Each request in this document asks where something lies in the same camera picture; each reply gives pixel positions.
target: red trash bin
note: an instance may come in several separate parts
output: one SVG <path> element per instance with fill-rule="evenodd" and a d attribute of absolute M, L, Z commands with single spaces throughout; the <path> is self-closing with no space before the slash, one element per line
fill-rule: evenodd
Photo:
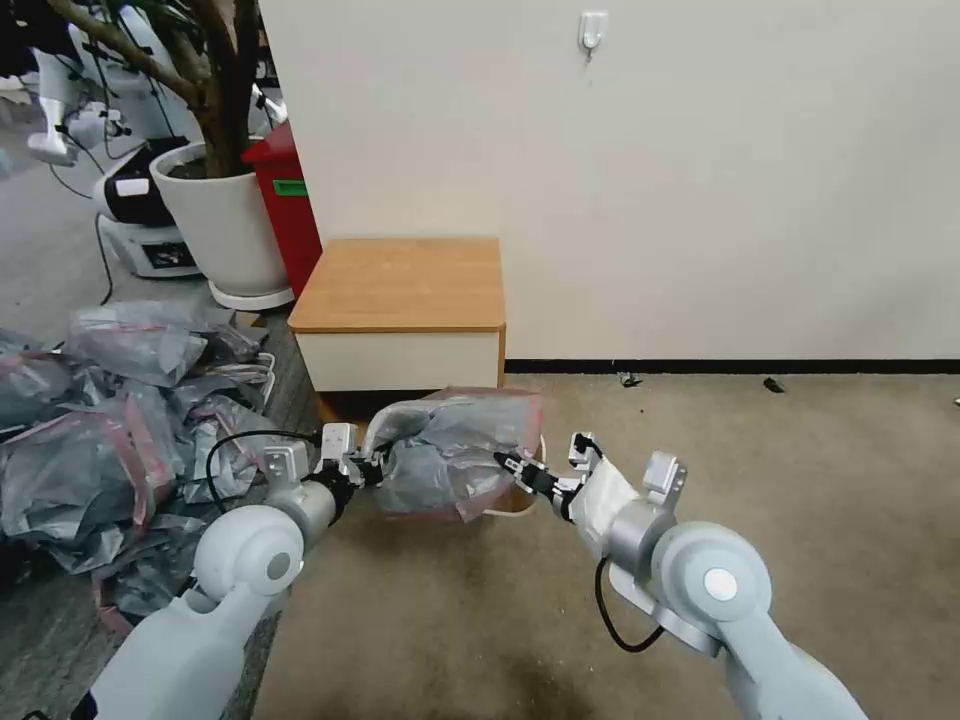
<path fill-rule="evenodd" d="M 283 123 L 253 145 L 243 154 L 243 161 L 257 173 L 290 289 L 300 297 L 323 248 L 290 123 Z"/>

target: potted plant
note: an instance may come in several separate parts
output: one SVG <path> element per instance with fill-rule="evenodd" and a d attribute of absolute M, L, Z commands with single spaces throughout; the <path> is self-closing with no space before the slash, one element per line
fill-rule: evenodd
<path fill-rule="evenodd" d="M 242 159 L 251 143 L 257 0 L 101 0 L 96 9 L 47 2 L 92 43 L 179 96 L 196 118 L 202 142 L 158 156 L 150 172 L 214 298 L 245 310 L 292 300 L 256 178 Z M 123 24 L 131 11 L 149 21 L 170 63 L 133 42 Z"/>

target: white flower pot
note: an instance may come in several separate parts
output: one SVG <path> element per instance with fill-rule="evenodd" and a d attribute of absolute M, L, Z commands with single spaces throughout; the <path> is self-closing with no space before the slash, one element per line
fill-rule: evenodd
<path fill-rule="evenodd" d="M 214 299 L 237 310 L 265 310 L 293 300 L 287 271 L 254 173 L 181 180 L 172 168 L 203 157 L 203 143 L 158 156 L 150 174 Z"/>

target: white wall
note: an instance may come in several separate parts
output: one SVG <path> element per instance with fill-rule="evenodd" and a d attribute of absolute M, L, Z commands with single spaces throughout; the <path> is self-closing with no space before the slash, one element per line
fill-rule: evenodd
<path fill-rule="evenodd" d="M 260 5 L 321 235 L 499 235 L 508 357 L 960 356 L 955 0 Z"/>

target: carpet floor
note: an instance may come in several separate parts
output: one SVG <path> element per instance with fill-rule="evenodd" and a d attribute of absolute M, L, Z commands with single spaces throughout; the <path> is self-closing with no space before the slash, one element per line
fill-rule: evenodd
<path fill-rule="evenodd" d="M 635 484 L 654 449 L 690 470 L 681 519 L 763 555 L 772 614 L 872 720 L 960 707 L 957 377 L 508 376 L 545 397 L 547 458 L 593 430 Z M 386 522 L 370 498 L 309 555 L 258 720 L 739 717 L 721 663 L 669 636 L 618 650 L 593 562 L 544 503 L 468 525 Z M 650 625 L 608 595 L 628 640 Z"/>

